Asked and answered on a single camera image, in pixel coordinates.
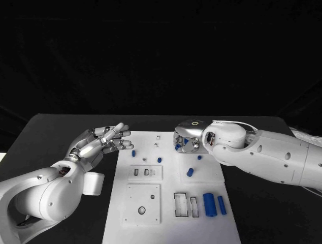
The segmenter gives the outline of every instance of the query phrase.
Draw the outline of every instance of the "white cylinder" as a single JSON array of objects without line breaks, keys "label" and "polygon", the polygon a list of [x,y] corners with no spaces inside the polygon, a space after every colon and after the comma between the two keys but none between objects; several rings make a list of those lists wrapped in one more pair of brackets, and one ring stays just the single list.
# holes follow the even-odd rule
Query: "white cylinder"
[{"label": "white cylinder", "polygon": [[88,196],[100,196],[105,175],[95,172],[85,173],[84,194]]}]

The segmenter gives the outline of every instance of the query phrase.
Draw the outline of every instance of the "circular hole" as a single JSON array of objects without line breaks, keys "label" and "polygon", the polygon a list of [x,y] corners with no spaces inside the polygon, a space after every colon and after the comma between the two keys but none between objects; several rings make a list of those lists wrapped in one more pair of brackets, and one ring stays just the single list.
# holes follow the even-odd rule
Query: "circular hole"
[{"label": "circular hole", "polygon": [[291,158],[291,153],[288,152],[285,159],[288,160]]},{"label": "circular hole", "polygon": [[140,215],[144,215],[144,214],[146,214],[146,211],[147,211],[146,207],[140,207],[140,208],[138,208],[138,213],[140,213]]}]

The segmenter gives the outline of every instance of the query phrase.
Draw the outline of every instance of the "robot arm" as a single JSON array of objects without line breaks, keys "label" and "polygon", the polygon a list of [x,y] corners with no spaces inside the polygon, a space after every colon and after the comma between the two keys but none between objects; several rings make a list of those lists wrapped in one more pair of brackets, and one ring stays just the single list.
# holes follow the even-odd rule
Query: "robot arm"
[{"label": "robot arm", "polygon": [[215,120],[206,126],[202,121],[186,121],[176,128],[176,150],[195,153],[205,147],[222,164],[239,167],[249,174],[281,184],[322,190],[322,147],[255,127],[246,131],[236,123]]},{"label": "robot arm", "polygon": [[[0,244],[25,244],[74,213],[82,193],[100,195],[104,175],[91,173],[104,154],[133,149],[128,126],[87,130],[69,146],[67,157],[51,168],[0,182]],[[10,218],[9,204],[28,216],[18,224]]]}]

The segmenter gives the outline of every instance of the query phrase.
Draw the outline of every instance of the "white platform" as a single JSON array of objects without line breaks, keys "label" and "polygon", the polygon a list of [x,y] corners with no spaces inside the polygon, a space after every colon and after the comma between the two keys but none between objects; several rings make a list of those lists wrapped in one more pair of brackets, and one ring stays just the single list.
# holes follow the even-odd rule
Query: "white platform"
[{"label": "white platform", "polygon": [[[133,157],[131,150],[120,152],[113,195],[108,210],[108,219],[104,233],[104,244],[239,244],[239,234],[229,203],[225,178],[219,162],[209,154],[180,154],[173,145],[174,132],[133,132],[127,138],[136,145],[137,155]],[[163,177],[147,180],[130,180],[131,166],[163,166]],[[187,169],[195,168],[193,177],[189,177]],[[124,216],[138,213],[138,206],[153,204],[150,192],[143,190],[138,203],[127,201],[128,184],[160,185],[160,208],[153,210],[146,207],[146,214],[140,215],[134,226],[126,224]],[[189,217],[176,217],[174,193],[187,194]],[[203,194],[213,193],[216,197],[218,216],[207,217]],[[223,196],[228,215],[222,215],[218,196]],[[190,198],[197,199],[199,218],[192,216]],[[160,209],[160,218],[150,223],[147,216],[156,216]]]}]

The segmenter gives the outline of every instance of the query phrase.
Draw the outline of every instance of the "blue cylinder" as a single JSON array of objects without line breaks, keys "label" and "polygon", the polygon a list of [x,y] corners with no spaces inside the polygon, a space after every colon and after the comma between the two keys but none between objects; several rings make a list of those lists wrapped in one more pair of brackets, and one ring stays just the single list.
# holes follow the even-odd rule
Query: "blue cylinder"
[{"label": "blue cylinder", "polygon": [[218,197],[219,204],[220,204],[220,209],[222,209],[222,215],[228,214],[226,207],[225,207],[225,202],[223,202],[223,197]]},{"label": "blue cylinder", "polygon": [[189,172],[187,172],[187,176],[192,177],[192,176],[193,176],[193,173],[195,173],[195,169],[190,168],[190,169],[189,169]]},{"label": "blue cylinder", "polygon": [[206,206],[207,217],[215,217],[215,216],[218,216],[215,194],[206,193],[206,194],[203,194],[203,198],[205,198],[205,206]]}]

